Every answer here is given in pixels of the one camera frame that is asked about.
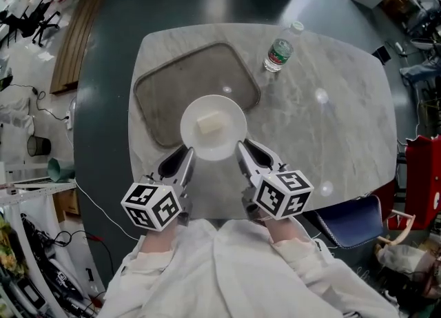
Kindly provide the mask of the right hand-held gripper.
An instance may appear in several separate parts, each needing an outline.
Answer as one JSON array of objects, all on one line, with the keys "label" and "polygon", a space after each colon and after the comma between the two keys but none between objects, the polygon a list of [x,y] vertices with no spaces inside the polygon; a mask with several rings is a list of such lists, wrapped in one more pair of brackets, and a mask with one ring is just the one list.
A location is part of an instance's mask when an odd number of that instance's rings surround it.
[{"label": "right hand-held gripper", "polygon": [[275,220],[303,212],[314,187],[301,171],[279,171],[282,169],[280,157],[251,139],[236,144],[236,158],[241,173],[256,189],[253,204]]}]

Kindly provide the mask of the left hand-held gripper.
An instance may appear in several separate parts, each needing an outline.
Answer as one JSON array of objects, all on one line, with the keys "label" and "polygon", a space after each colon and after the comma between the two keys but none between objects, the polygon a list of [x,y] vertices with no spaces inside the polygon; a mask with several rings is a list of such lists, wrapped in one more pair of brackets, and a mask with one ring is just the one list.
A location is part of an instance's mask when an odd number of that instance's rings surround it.
[{"label": "left hand-held gripper", "polygon": [[143,229],[160,232],[177,219],[187,224],[192,203],[184,188],[192,178],[195,164],[193,148],[180,146],[160,162],[158,173],[165,183],[142,177],[122,198],[121,206],[131,222]]}]

